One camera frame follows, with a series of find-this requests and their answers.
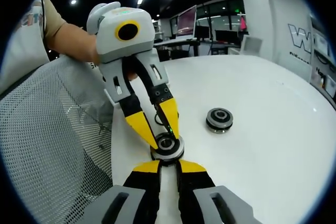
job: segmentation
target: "computer monitor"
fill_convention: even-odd
[[[198,39],[210,38],[210,29],[208,26],[196,26],[195,37]]]
[[[242,42],[238,38],[236,31],[215,30],[216,40],[223,41],[235,45],[240,45]]]
[[[179,15],[177,21],[177,38],[192,39],[195,37],[196,5]]]

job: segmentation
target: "white t-shirt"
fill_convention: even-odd
[[[46,37],[53,36],[65,21],[50,0],[44,0],[44,7]],[[0,70],[0,94],[24,75],[49,62],[43,45],[42,26],[41,0],[34,0],[7,44]]]

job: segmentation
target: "person's arm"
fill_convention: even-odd
[[[99,64],[96,36],[67,23],[50,0],[45,2],[46,42],[50,49],[80,61]]]

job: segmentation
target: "gray gripper housing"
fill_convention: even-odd
[[[252,207],[225,186],[194,190],[204,224],[261,224]]]
[[[138,61],[144,65],[155,87],[163,83],[168,83],[167,73],[159,61],[158,53],[155,48],[140,52],[135,56]],[[131,95],[122,73],[122,58],[108,63],[102,63],[99,65],[99,70],[106,79],[106,90],[115,103]],[[119,93],[118,87],[115,84],[116,82],[118,82],[120,86]]]
[[[133,224],[136,211],[145,193],[115,185],[84,209],[81,224]]]

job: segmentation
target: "yellow ring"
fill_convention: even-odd
[[[119,37],[119,30],[121,29],[121,27],[123,27],[125,25],[128,25],[128,24],[133,24],[138,28],[138,33],[134,36],[134,38],[139,34],[139,30],[140,30],[139,23],[136,22],[135,20],[126,20],[126,21],[121,22],[115,29],[114,35],[118,40],[120,40],[120,41],[130,41],[130,40],[134,39],[134,38],[132,38],[132,39],[129,39],[129,40],[124,40],[124,39],[121,39]]]

